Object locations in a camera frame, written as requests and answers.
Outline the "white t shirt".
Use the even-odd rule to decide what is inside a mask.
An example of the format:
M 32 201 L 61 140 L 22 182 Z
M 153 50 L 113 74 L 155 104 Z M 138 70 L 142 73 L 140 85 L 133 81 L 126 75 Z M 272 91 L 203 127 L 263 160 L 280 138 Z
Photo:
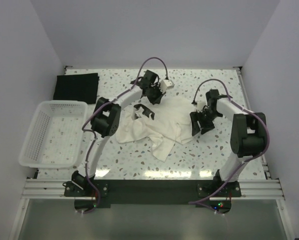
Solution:
M 175 143 L 184 145 L 193 139 L 190 113 L 194 110 L 182 96 L 164 98 L 156 105 L 131 104 L 122 112 L 116 140 L 125 144 L 149 138 L 152 155 L 165 162 Z

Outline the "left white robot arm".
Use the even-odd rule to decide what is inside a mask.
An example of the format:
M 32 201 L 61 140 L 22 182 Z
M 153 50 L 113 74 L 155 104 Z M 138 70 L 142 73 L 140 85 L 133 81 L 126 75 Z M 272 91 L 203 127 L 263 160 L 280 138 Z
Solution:
M 133 102 L 147 97 L 153 105 L 159 104 L 169 87 L 169 79 L 160 80 L 159 76 L 147 70 L 131 82 L 131 87 L 112 100 L 98 99 L 91 117 L 83 124 L 83 132 L 91 132 L 93 140 L 85 154 L 85 161 L 72 176 L 71 182 L 81 196 L 88 196 L 93 191 L 92 180 L 104 147 L 119 128 L 121 111 Z

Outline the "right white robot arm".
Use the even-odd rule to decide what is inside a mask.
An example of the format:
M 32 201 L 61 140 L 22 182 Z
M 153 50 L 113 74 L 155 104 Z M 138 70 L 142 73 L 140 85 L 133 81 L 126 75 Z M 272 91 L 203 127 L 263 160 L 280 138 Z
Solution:
M 235 103 L 218 90 L 209 90 L 206 102 L 193 100 L 195 110 L 189 114 L 191 134 L 204 135 L 215 128 L 214 120 L 225 117 L 231 121 L 231 153 L 224 166 L 217 170 L 212 184 L 215 195 L 222 197 L 230 191 L 230 182 L 238 180 L 245 165 L 258 158 L 269 147 L 269 131 L 266 116 L 252 112 Z

